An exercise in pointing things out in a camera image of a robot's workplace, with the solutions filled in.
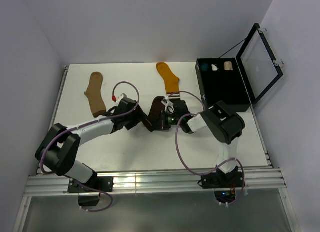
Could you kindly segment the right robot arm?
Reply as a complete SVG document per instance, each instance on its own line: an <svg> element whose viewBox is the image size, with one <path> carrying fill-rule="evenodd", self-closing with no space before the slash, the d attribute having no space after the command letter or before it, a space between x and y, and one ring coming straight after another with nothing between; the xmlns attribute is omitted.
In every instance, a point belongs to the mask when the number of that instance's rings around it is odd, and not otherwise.
<svg viewBox="0 0 320 232"><path fill-rule="evenodd" d="M163 99L162 103L164 109L160 112L155 129L169 130L175 125L183 132L193 134L200 129L209 128L218 141L217 183L223 187L229 186L238 171L237 147L246 126L242 117L223 101L197 114L191 114L184 100L172 103Z"/></svg>

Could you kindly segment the dark brown striped-cuff sock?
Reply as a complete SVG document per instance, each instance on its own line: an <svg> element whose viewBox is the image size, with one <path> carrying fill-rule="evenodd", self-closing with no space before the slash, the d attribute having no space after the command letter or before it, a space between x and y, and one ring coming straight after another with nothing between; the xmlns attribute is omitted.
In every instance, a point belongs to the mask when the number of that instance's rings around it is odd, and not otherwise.
<svg viewBox="0 0 320 232"><path fill-rule="evenodd" d="M165 105L162 103L164 96L156 96L152 102L148 115L142 120L143 125L148 131L153 132L156 130L163 130L162 112Z"/></svg>

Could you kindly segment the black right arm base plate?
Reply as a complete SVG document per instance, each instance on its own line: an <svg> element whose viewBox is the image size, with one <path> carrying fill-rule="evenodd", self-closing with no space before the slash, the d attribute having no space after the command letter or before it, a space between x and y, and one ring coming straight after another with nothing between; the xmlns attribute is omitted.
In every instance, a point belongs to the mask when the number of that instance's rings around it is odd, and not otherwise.
<svg viewBox="0 0 320 232"><path fill-rule="evenodd" d="M218 171L202 176L198 181L198 185L203 189L242 188L243 182L244 179L241 172L224 174Z"/></svg>

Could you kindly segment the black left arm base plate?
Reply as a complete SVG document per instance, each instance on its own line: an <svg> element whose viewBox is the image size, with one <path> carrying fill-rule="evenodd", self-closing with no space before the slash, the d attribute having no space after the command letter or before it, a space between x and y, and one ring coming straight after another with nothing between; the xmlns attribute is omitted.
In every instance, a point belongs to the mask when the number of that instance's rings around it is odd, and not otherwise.
<svg viewBox="0 0 320 232"><path fill-rule="evenodd" d="M97 176L87 183L84 183L85 186L103 191L103 192L112 192L114 185L114 177L113 176ZM69 181L68 185L68 193L86 193L93 192L91 189L83 188L74 180Z"/></svg>

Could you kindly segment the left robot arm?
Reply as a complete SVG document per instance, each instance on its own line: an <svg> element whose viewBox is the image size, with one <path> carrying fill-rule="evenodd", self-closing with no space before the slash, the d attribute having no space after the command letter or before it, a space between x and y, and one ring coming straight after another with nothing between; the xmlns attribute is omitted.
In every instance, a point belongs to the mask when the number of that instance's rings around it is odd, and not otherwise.
<svg viewBox="0 0 320 232"><path fill-rule="evenodd" d="M54 124L37 149L35 157L41 166L46 166L54 174L75 179L85 191L93 191L98 184L96 172L77 161L79 147L123 128L130 130L146 117L137 101L123 97L110 112L91 121L73 126Z"/></svg>

